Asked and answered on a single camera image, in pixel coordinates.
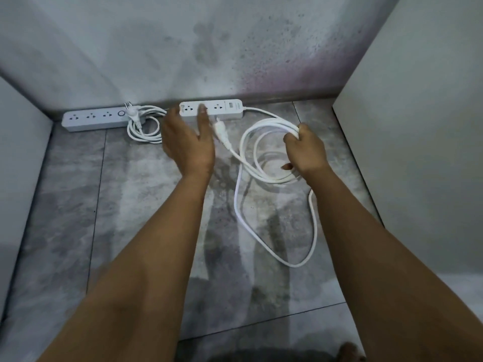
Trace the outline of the dark garment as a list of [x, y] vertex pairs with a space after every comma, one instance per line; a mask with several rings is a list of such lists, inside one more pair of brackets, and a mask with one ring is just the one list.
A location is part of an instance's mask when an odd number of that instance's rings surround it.
[[336, 362], [327, 352], [317, 350], [278, 349], [263, 347], [259, 349], [240, 349], [217, 355], [209, 362]]

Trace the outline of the person's left hand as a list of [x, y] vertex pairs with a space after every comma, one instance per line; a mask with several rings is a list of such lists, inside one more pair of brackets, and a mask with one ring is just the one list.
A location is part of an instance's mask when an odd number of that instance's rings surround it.
[[178, 108], [170, 109], [161, 123], [161, 135], [163, 150], [176, 163], [182, 177], [210, 181], [215, 162], [212, 126], [211, 137], [200, 138], [199, 131], [182, 120]]

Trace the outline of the person's right forearm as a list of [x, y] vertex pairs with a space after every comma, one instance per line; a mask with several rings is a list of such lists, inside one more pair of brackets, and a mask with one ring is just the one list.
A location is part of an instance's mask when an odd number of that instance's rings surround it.
[[335, 273], [370, 362], [483, 362], [483, 323], [327, 165], [312, 188]]

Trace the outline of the white plug with metal pins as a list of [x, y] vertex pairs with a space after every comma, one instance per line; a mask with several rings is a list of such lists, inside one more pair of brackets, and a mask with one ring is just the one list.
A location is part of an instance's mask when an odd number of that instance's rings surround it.
[[131, 121], [134, 122], [134, 125], [137, 127], [138, 130], [142, 131], [142, 123], [141, 123], [141, 116], [140, 116], [140, 109], [142, 106], [133, 105], [131, 102], [125, 103], [126, 112], [128, 117]]

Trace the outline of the slim white plug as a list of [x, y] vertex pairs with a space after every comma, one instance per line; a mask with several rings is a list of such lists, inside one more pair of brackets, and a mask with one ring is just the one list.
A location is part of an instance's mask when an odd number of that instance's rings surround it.
[[233, 150], [232, 144], [230, 142], [225, 123], [219, 120], [218, 118], [216, 118], [214, 123], [212, 124], [212, 128], [217, 139], [223, 144], [223, 146], [228, 151], [231, 152]]

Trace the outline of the white power strip round button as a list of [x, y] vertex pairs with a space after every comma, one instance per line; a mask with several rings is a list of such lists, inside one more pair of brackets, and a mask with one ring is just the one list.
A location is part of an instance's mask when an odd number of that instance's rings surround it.
[[74, 110], [64, 113], [61, 125], [68, 132], [127, 127], [130, 119], [125, 107]]

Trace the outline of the white cabinet panel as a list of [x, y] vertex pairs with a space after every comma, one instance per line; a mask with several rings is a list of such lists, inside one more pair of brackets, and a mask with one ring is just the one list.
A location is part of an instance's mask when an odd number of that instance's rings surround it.
[[483, 0], [399, 0], [333, 109], [385, 227], [483, 273]]
[[52, 126], [0, 76], [0, 323]]

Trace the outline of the person's left forearm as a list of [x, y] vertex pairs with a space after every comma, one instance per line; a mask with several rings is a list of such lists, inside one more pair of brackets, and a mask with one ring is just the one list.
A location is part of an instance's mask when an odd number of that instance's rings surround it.
[[182, 175], [38, 362], [174, 361], [211, 176]]

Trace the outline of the white power strip with ports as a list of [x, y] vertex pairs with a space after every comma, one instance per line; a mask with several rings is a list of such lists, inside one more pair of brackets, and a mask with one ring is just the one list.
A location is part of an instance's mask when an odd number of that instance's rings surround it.
[[204, 105], [212, 119], [237, 120], [244, 115], [245, 107], [239, 99], [219, 99], [208, 101], [188, 101], [179, 104], [179, 113], [183, 119], [195, 119], [200, 105]]

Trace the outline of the person's right hand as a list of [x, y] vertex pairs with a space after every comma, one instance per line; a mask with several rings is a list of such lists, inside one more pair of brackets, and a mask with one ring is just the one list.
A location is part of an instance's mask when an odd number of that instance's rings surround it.
[[314, 133], [311, 128], [301, 123], [299, 128], [299, 138], [292, 133], [284, 136], [284, 143], [289, 162], [307, 183], [317, 176], [331, 170], [325, 145], [323, 141]]

